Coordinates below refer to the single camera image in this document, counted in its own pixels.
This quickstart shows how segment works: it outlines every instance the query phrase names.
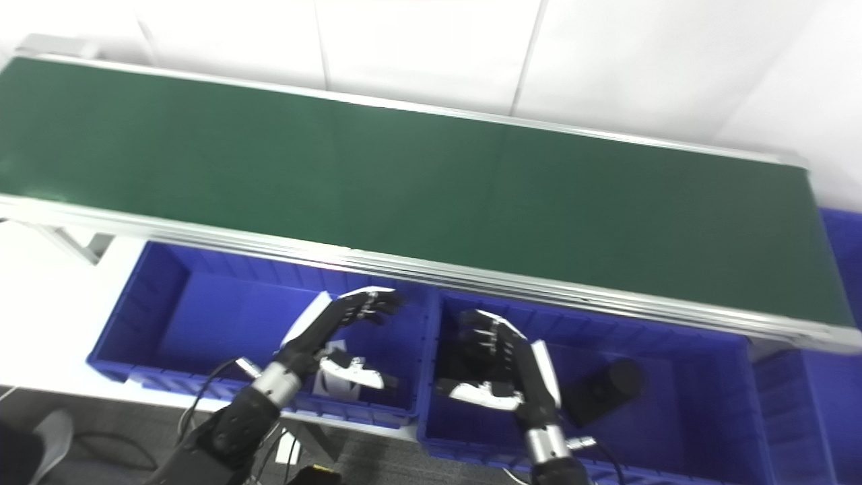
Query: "blue plastic bin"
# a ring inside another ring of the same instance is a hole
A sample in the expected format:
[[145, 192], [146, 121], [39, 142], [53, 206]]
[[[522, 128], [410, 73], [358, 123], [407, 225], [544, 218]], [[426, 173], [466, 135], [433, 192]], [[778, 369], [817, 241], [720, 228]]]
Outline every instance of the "blue plastic bin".
[[[115, 381], [195, 394], [212, 369], [231, 356], [265, 366], [290, 325], [320, 292], [337, 296], [377, 285], [394, 287], [407, 304], [386, 325], [358, 322], [336, 334], [347, 350], [399, 379], [394, 391], [363, 387], [359, 400], [309, 393], [291, 408], [331, 418], [398, 427], [416, 416], [439, 325], [432, 287], [281, 261], [148, 243], [87, 362]], [[234, 371], [208, 396], [227, 400], [248, 379]]]
[[[862, 214], [821, 214], [862, 324]], [[862, 485], [862, 356], [792, 350], [754, 370], [778, 482]]]
[[[744, 337], [467, 293], [441, 292], [440, 340], [456, 338], [458, 314], [480, 308], [543, 338], [561, 387], [606, 362], [631, 357], [646, 375], [637, 400], [567, 436], [603, 441], [629, 483], [773, 483]], [[417, 437], [434, 456], [527, 469], [511, 413], [429, 394]], [[615, 482], [595, 450], [578, 453], [596, 480]]]

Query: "floor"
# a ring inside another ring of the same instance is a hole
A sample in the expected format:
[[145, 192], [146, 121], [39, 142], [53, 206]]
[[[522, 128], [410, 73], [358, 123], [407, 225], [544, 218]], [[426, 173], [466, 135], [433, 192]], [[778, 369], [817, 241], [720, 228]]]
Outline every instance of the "floor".
[[[7, 390], [0, 387], [0, 395]], [[27, 430], [32, 429], [44, 416], [57, 408], [69, 411], [75, 422], [76, 433], [97, 431], [129, 438], [150, 453], [158, 463], [163, 463], [170, 456], [181, 413], [181, 410], [168, 407], [17, 389], [0, 402], [0, 419], [11, 426]], [[332, 468], [342, 474], [345, 483], [499, 485], [501, 482], [509, 482], [509, 478], [499, 469], [432, 458], [422, 451], [419, 444], [337, 429], [327, 429], [326, 432], [336, 443], [344, 446], [338, 462]], [[89, 445], [90, 450], [84, 447], [85, 444]], [[126, 466], [116, 466], [109, 462], [125, 463]], [[292, 467], [291, 476], [303, 466], [312, 463], [309, 454], [303, 453], [299, 466]], [[88, 438], [84, 444], [76, 441], [66, 459], [43, 483], [142, 483], [149, 472], [132, 468], [146, 468], [146, 465], [147, 460], [128, 444], [115, 439]], [[258, 467], [259, 463], [255, 465], [255, 473]], [[260, 483], [282, 483], [284, 472], [284, 465], [274, 463], [270, 458]]]

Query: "black cable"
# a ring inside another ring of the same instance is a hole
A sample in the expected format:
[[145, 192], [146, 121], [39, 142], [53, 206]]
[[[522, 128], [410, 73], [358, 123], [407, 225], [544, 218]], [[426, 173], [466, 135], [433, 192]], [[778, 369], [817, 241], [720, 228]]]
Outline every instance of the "black cable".
[[601, 451], [610, 464], [614, 465], [614, 470], [616, 470], [616, 480], [620, 483], [620, 485], [626, 485], [626, 477], [622, 474], [622, 467], [620, 466], [620, 462], [617, 461], [616, 457], [613, 453], [610, 452], [610, 448], [602, 444], [602, 442], [596, 440], [596, 448]]
[[275, 451], [276, 445], [281, 442], [281, 438], [284, 438], [285, 434], [287, 434], [287, 428], [282, 428], [281, 434], [278, 435], [278, 438], [276, 438], [275, 441], [272, 442], [272, 444], [270, 444], [269, 450], [266, 451], [266, 454], [264, 455], [264, 461], [260, 464], [260, 468], [258, 469], [258, 482], [260, 482], [263, 478], [264, 468], [266, 468], [266, 462], [269, 461], [269, 457], [271, 457], [272, 452]]
[[293, 447], [296, 445], [297, 437], [293, 437], [293, 443], [290, 444], [290, 451], [287, 453], [287, 464], [284, 466], [284, 485], [287, 485], [287, 481], [290, 478], [290, 459], [293, 458]]
[[[125, 443], [125, 444], [131, 446], [132, 448], [136, 449], [144, 458], [146, 458], [146, 460], [149, 462], [149, 464], [141, 466], [141, 465], [134, 464], [134, 463], [126, 463], [126, 462], [123, 462], [122, 460], [117, 460], [117, 459], [114, 459], [112, 457], [106, 457], [104, 454], [102, 454], [98, 450], [96, 450], [96, 448], [94, 446], [87, 443], [86, 440], [88, 438], [108, 439], [108, 440], [114, 440], [114, 441], [119, 441], [119, 442]], [[104, 463], [107, 463], [109, 465], [113, 465], [116, 467], [122, 467], [124, 469], [138, 470], [138, 471], [155, 471], [159, 467], [159, 462], [157, 462], [156, 459], [153, 457], [153, 455], [151, 455], [146, 449], [144, 449], [144, 447], [141, 446], [141, 444], [134, 441], [132, 438], [125, 437], [123, 435], [108, 433], [108, 432], [101, 432], [101, 431], [84, 431], [84, 432], [76, 433], [74, 435], [74, 437], [72, 437], [72, 439], [75, 441], [75, 443], [77, 443], [82, 448], [87, 450], [87, 452], [90, 453], [92, 456], [94, 456], [96, 459], [98, 459]]]
[[197, 395], [195, 396], [195, 401], [191, 403], [191, 407], [187, 410], [185, 416], [183, 417], [183, 423], [179, 428], [179, 436], [177, 436], [177, 444], [180, 444], [185, 439], [185, 433], [189, 430], [189, 423], [191, 422], [191, 415], [195, 413], [195, 408], [197, 408], [197, 403], [200, 402], [203, 395], [207, 392], [207, 388], [209, 384], [222, 372], [224, 369], [230, 367], [230, 365], [237, 361], [239, 357], [231, 357], [229, 360], [224, 361], [218, 365], [208, 376], [207, 380], [203, 382], [200, 390], [197, 391]]

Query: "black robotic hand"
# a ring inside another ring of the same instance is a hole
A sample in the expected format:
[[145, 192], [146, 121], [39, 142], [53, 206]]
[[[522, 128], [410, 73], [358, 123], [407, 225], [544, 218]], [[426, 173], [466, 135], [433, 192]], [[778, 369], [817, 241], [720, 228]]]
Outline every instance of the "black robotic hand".
[[583, 465], [569, 453], [558, 415], [559, 386], [547, 347], [532, 344], [506, 318], [482, 310], [460, 316], [472, 328], [462, 338], [467, 354], [492, 365], [490, 380], [440, 379], [436, 390], [453, 399], [492, 409], [512, 411], [533, 464], [533, 483], [585, 485]]
[[251, 474], [255, 454], [281, 409], [317, 369], [372, 387], [397, 381], [364, 366], [346, 352], [325, 351], [340, 328], [367, 319], [382, 324], [380, 313], [393, 314], [403, 303], [390, 288], [364, 287], [341, 295], [290, 339], [254, 382], [231, 403], [185, 437], [147, 485], [241, 485]]
[[341, 295], [332, 301], [314, 321], [298, 331], [298, 336], [289, 340], [275, 357], [300, 379], [317, 372], [325, 372], [358, 384], [391, 388], [397, 380], [382, 375], [365, 365], [361, 357], [353, 356], [343, 350], [326, 352], [326, 344], [337, 330], [360, 320], [383, 324], [381, 313], [393, 315], [403, 304], [403, 297], [394, 289], [384, 287], [363, 287]]

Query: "white wall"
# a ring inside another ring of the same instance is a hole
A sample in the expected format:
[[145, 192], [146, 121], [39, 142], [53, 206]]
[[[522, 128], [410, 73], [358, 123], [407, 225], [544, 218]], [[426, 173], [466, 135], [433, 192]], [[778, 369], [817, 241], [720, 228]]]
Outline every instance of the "white wall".
[[0, 0], [0, 63], [29, 32], [112, 60], [797, 152], [822, 204], [862, 211], [858, 0]]

